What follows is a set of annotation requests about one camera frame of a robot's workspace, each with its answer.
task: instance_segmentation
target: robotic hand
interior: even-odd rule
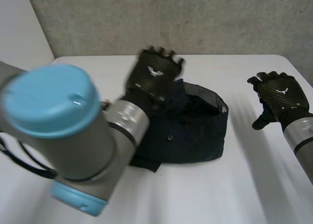
[[[183,63],[174,62],[173,55],[165,56],[163,48],[142,51],[126,94],[107,112],[102,112],[91,79],[78,67],[52,65],[24,72],[0,62],[0,130],[50,161],[58,173],[51,188],[54,198],[98,216],[149,118],[171,94]]]
[[[313,114],[303,90],[285,73],[260,72],[257,77],[247,82],[253,84],[264,110],[252,127],[260,130],[270,122],[280,122],[285,139],[313,183]]]

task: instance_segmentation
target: logo on hand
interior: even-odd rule
[[[286,90],[282,90],[282,91],[280,91],[280,90],[276,90],[277,92],[279,92],[279,93],[283,93],[283,94],[286,94],[287,93],[287,91],[288,91],[288,88],[286,88]]]
[[[149,69],[149,71],[150,71],[150,74],[153,75],[153,76],[161,76],[161,75],[164,74],[164,73],[161,72],[161,71],[155,72],[155,71],[153,70],[153,68],[152,68],[152,67],[149,67],[149,66],[148,66],[148,69]]]

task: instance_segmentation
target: gray concrete wall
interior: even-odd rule
[[[30,0],[55,57],[283,55],[313,85],[313,0]]]

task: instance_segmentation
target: black cable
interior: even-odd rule
[[[20,147],[22,148],[22,150],[23,150],[36,164],[38,164],[40,167],[42,167],[42,168],[44,168],[44,169],[46,169],[46,170],[55,172],[54,169],[51,169],[51,168],[45,166],[44,164],[42,164],[41,162],[39,162],[38,160],[36,160],[36,159],[32,156],[32,154],[25,148],[25,146],[22,144],[21,141],[18,141],[18,143],[19,143]]]
[[[5,142],[3,141],[2,137],[0,136],[0,145],[4,148],[4,149],[0,149],[0,151],[2,151],[5,155],[7,155],[8,157],[10,157],[10,159],[15,162],[16,164],[18,164],[19,166],[23,167],[24,169],[27,169],[28,171],[39,175],[43,178],[46,179],[55,179],[55,177],[57,176],[57,173],[55,170],[41,164],[39,161],[37,161],[28,151],[27,149],[23,146],[23,144],[18,141],[20,146],[22,147],[22,149],[25,151],[25,153],[38,165],[42,166],[43,168],[45,167],[46,169],[38,169],[35,168],[27,163],[25,163],[24,161],[20,160],[19,158],[17,158],[15,155],[13,155],[6,147]]]

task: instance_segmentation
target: light blue cap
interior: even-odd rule
[[[50,194],[61,202],[95,217],[99,216],[108,203],[105,200],[66,186],[58,181],[53,182]]]
[[[61,138],[87,127],[100,111],[99,95],[82,69],[57,64],[25,72],[2,95],[7,121],[38,138]]]

